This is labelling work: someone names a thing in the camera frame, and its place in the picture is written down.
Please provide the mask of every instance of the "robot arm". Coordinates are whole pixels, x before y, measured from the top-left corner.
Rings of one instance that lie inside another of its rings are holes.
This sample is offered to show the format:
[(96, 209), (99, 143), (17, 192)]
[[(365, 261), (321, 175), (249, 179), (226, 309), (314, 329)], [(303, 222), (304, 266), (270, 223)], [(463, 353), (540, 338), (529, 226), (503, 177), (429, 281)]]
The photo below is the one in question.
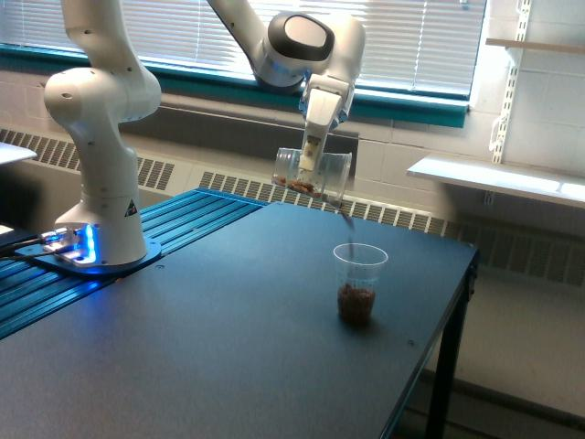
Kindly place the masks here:
[(305, 119), (299, 175), (310, 176), (329, 131), (349, 114), (366, 42), (363, 26), (351, 16), (319, 21), (282, 13), (266, 27), (247, 1), (208, 2), (246, 53), (261, 85), (287, 92), (307, 79), (299, 105)]
[(120, 0), (61, 0), (69, 38), (88, 55), (91, 68), (53, 75), (45, 89), (51, 116), (71, 135), (81, 162), (81, 201), (56, 227), (75, 230), (60, 257), (82, 267), (122, 265), (146, 254), (137, 211), (136, 154), (118, 129), (154, 112), (161, 90), (134, 55)]

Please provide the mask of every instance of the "wall shelf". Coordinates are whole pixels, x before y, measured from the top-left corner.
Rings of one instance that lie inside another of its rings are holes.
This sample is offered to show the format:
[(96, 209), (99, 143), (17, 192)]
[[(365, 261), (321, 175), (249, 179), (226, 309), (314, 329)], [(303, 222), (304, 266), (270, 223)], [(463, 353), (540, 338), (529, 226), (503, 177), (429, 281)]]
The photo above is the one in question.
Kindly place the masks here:
[(546, 50), (549, 52), (572, 53), (585, 55), (585, 46), (569, 46), (563, 44), (534, 43), (529, 41), (515, 41), (513, 39), (488, 38), (487, 46), (500, 46), (503, 48), (525, 48), (530, 50)]
[(585, 178), (530, 167), (428, 155), (411, 166), (407, 174), (456, 186), (585, 208)]
[(34, 158), (36, 156), (37, 154), (30, 149), (0, 142), (0, 165), (27, 160), (28, 158)]

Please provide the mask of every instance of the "window blinds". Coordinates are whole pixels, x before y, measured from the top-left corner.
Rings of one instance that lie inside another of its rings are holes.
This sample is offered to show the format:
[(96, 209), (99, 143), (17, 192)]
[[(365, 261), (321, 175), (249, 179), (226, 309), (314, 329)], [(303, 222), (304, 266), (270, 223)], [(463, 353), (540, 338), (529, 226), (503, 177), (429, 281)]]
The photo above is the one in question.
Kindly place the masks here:
[[(467, 96), (486, 0), (250, 0), (262, 20), (281, 11), (359, 18), (367, 45), (358, 86)], [(122, 0), (133, 46), (145, 60), (250, 75), (238, 44), (204, 0)], [(76, 50), (59, 0), (0, 2), (0, 38)]]

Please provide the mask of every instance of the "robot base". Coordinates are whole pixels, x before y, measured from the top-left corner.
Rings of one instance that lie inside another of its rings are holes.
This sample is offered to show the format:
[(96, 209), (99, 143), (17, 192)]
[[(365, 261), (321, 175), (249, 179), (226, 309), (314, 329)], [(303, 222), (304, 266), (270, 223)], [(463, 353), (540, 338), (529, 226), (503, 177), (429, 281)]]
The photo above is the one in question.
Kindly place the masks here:
[[(41, 266), (48, 267), (52, 270), (62, 271), (65, 273), (76, 274), (81, 277), (123, 277), (130, 273), (136, 272), (150, 263), (160, 259), (161, 244), (154, 240), (145, 240), (146, 255), (136, 262), (125, 263), (123, 265), (103, 265), (93, 267), (78, 267), (70, 262), (67, 262), (58, 256), (47, 255), (31, 258), (30, 261)], [(27, 256), (29, 254), (42, 253), (43, 247), (39, 244), (29, 245), (16, 251), (19, 256)]]

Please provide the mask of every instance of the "warning label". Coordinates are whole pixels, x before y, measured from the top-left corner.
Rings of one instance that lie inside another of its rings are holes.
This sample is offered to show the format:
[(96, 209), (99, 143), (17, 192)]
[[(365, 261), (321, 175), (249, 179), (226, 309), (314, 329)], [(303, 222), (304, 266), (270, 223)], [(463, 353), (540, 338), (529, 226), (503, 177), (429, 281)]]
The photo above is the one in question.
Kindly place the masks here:
[(128, 205), (128, 209), (126, 210), (126, 215), (124, 215), (124, 217), (131, 217), (132, 215), (138, 213), (138, 209), (136, 208), (136, 205), (134, 204), (134, 200), (131, 199), (130, 200), (130, 204)]

